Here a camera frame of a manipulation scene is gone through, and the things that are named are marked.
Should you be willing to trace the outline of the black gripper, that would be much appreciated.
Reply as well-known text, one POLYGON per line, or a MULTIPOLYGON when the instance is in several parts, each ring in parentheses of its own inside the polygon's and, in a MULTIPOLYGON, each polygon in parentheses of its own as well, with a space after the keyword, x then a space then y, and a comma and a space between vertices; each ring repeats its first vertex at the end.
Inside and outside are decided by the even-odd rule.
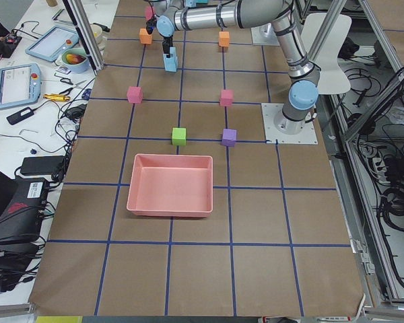
POLYGON ((148 34, 152 34, 155 27, 156 27, 156 19, 155 18, 151 18, 151 19, 146 21, 145 29, 146 29, 148 34))
POLYGON ((162 41, 162 49, 163 53, 170 57, 170 48, 173 47, 173 37, 172 36, 164 36, 162 41))

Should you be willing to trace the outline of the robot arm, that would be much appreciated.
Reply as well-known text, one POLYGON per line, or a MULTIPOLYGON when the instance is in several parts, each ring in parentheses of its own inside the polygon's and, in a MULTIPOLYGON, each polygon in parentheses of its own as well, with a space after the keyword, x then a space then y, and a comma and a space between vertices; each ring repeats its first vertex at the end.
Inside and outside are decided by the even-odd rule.
POLYGON ((274 119, 276 129, 286 135, 300 133, 307 114, 318 99, 320 69, 306 51, 296 26, 293 1, 222 1, 216 5, 198 6, 196 1, 151 1, 152 20, 163 38, 162 48, 166 71, 176 71, 176 49, 173 35, 230 26, 254 29, 271 26, 288 66, 291 86, 288 100, 274 119))
POLYGON ((171 37, 177 30, 174 15, 184 8, 184 1, 147 1, 150 6, 151 17, 147 20, 145 29, 151 34, 156 28, 164 37, 171 37))

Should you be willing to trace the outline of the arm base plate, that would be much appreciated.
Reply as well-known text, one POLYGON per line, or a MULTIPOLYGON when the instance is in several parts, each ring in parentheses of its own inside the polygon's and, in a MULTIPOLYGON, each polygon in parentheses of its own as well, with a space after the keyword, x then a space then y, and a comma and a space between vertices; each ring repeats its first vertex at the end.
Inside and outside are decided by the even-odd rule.
POLYGON ((265 142, 270 144, 317 145, 318 139, 310 112, 304 120, 290 121, 283 115, 283 104, 261 104, 265 142))
POLYGON ((259 46, 280 46, 271 23, 251 28, 252 43, 259 46))

